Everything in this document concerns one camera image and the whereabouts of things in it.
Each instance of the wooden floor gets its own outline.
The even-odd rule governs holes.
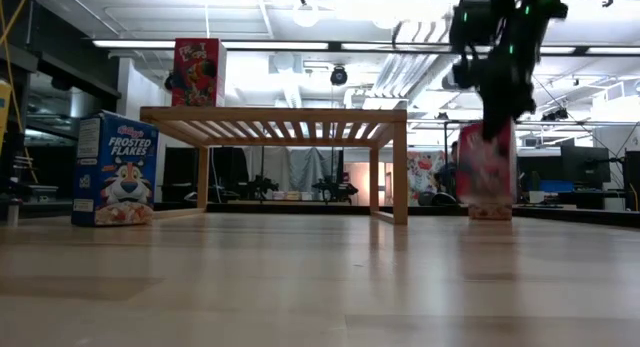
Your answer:
[[[640,346],[640,233],[208,214],[0,229],[0,346]]]

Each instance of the wooden table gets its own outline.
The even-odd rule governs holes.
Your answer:
[[[208,202],[209,146],[368,147],[371,214],[390,223],[407,224],[405,110],[142,107],[140,120],[198,148],[197,212],[204,211]],[[394,208],[390,215],[380,212],[378,206],[378,162],[380,148],[392,140]]]

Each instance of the yellow cable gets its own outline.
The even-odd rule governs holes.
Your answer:
[[[636,212],[638,212],[638,192],[636,192],[636,189],[633,188],[633,185],[631,183],[629,183],[629,186],[631,187],[631,190],[633,191],[633,195],[636,197]]]
[[[18,16],[20,15],[20,11],[22,11],[22,8],[24,7],[25,2],[27,2],[27,0],[20,1],[20,4],[18,5],[18,9],[16,9],[16,12],[13,14],[11,19],[9,20],[9,24],[7,25],[7,27],[4,28],[4,33],[0,38],[0,43],[3,43],[7,39],[7,37],[9,37],[9,32],[11,32],[11,28],[13,28],[13,24],[16,23],[16,20],[18,19]]]
[[[13,14],[13,17],[11,17],[9,26],[7,26],[5,24],[5,19],[4,19],[4,8],[3,8],[4,1],[0,0],[0,20],[2,20],[2,30],[4,31],[2,38],[0,39],[0,43],[4,44],[4,50],[7,55],[7,72],[9,74],[9,85],[11,86],[11,97],[13,99],[13,108],[16,111],[16,120],[18,121],[18,129],[22,134],[24,134],[24,126],[22,125],[22,119],[20,118],[21,117],[20,107],[18,105],[18,98],[16,97],[16,89],[14,88],[14,83],[13,83],[13,73],[11,70],[11,57],[9,55],[9,43],[7,42],[6,36],[9,35],[9,32],[11,32],[11,27],[13,27],[13,23],[15,22],[17,16],[22,11],[25,1],[26,0],[22,0],[20,2],[20,4],[18,5],[18,9]],[[33,170],[33,164],[31,163],[31,156],[29,155],[29,150],[27,149],[26,146],[24,146],[24,155],[25,157],[27,157],[27,164],[29,165],[29,171],[31,172],[31,177],[33,178],[33,181],[37,184],[38,177],[36,177],[36,173]]]

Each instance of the blue cereal box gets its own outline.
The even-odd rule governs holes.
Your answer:
[[[80,121],[71,223],[113,226],[153,218],[158,130],[102,112]]]

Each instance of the person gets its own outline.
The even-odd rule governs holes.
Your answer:
[[[456,170],[458,169],[458,141],[451,144],[451,154],[449,162],[436,172],[435,178],[438,182],[438,191],[446,192],[455,197],[456,192]]]

